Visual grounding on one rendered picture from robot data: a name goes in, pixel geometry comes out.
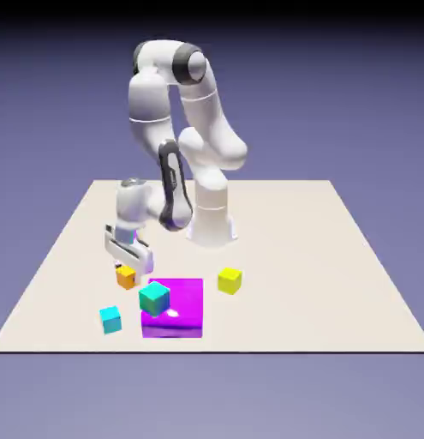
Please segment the small cyan cube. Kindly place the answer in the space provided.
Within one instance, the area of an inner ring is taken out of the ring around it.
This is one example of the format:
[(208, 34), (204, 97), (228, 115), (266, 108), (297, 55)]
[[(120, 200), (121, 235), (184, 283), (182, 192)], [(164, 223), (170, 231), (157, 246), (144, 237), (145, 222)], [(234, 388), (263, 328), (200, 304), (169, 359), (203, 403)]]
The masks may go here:
[(99, 311), (104, 334), (112, 334), (122, 329), (122, 319), (116, 306), (103, 308)]

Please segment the small yellow cube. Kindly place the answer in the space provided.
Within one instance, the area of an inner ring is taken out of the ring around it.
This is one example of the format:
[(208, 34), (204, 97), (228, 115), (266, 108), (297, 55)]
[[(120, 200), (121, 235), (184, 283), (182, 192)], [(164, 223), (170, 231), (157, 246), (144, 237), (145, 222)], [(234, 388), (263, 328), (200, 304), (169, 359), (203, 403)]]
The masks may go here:
[(218, 274), (218, 289), (234, 295), (242, 285), (242, 271), (235, 268), (224, 268)]

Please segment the small teal cube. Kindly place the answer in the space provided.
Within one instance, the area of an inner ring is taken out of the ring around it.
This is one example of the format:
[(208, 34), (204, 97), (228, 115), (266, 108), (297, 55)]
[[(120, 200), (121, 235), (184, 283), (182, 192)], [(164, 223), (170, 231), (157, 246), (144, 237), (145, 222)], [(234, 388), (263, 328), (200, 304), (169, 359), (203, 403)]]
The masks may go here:
[(150, 316), (159, 316), (170, 308), (170, 289), (153, 280), (139, 290), (139, 305)]

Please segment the large magenta box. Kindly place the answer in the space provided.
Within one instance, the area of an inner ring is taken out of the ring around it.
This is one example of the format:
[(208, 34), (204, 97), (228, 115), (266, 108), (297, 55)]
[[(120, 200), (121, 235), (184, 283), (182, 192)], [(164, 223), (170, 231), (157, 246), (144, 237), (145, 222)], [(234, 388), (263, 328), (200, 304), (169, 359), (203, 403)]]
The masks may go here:
[(144, 338), (200, 339), (203, 329), (203, 279), (150, 278), (170, 289), (170, 308), (159, 316), (141, 311)]

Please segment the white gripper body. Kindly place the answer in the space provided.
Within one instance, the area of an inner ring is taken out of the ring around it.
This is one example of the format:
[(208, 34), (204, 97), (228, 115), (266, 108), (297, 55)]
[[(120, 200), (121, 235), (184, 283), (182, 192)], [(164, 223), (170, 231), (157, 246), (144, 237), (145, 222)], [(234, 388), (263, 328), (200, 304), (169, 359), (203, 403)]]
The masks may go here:
[(152, 250), (136, 238), (131, 244), (115, 240), (111, 230), (105, 230), (105, 249), (116, 262), (132, 268), (138, 275), (150, 274), (154, 269)]

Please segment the small orange cube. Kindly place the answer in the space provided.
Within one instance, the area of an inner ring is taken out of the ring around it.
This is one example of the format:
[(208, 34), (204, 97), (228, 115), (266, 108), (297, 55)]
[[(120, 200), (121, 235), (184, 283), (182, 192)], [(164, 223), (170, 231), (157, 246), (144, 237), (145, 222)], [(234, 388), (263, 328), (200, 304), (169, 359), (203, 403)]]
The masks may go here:
[(136, 272), (129, 266), (121, 265), (116, 267), (116, 281), (119, 286), (129, 290), (135, 286)]

